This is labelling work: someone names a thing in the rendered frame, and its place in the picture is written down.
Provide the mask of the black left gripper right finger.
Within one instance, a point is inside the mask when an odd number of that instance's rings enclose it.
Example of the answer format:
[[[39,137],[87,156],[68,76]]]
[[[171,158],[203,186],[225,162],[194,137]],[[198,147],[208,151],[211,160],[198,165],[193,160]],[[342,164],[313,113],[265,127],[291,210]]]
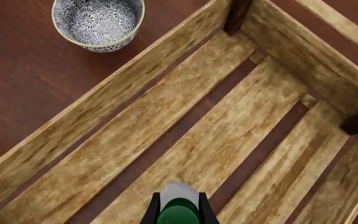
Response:
[[[200,213],[201,224],[218,224],[218,219],[216,218],[204,192],[199,193],[198,210]]]

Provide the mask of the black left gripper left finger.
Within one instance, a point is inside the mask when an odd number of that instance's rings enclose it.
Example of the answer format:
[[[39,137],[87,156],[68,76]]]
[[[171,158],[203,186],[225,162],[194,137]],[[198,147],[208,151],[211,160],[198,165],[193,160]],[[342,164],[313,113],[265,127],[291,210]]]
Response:
[[[157,224],[157,218],[160,214],[160,193],[155,192],[152,195],[149,206],[142,218],[142,224]]]

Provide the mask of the wooden slat tray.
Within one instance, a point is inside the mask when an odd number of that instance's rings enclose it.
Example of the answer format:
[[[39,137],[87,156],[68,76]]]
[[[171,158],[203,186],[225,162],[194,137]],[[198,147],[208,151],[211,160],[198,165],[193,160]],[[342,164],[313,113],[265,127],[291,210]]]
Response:
[[[0,224],[139,224],[205,192],[221,224],[358,215],[358,0],[145,0],[124,49],[61,37],[53,0],[0,0]]]

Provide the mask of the blue white patterned bowl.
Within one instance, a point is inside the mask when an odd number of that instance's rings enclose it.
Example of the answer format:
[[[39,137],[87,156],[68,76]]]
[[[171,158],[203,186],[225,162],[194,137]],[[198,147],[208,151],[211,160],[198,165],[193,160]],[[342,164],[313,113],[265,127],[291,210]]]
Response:
[[[91,52],[115,52],[127,46],[144,16],[144,0],[54,0],[52,6],[57,32]]]

